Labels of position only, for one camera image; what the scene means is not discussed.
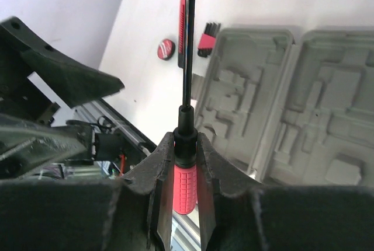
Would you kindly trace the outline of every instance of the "table surface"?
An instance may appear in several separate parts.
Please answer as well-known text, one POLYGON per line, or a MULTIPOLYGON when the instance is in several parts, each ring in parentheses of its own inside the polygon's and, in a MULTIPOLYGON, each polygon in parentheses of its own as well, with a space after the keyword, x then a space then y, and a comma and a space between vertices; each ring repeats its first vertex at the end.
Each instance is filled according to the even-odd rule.
MULTIPOLYGON (((209 64, 196 49, 207 22, 289 29, 299 43, 309 30, 373 30, 373 16, 374 0, 196 0, 193 72, 209 64)), ((100 65, 126 86, 105 100, 156 144, 176 127, 182 102, 177 53, 157 57, 162 39, 178 45, 178 19, 179 0, 122 0, 100 65)))

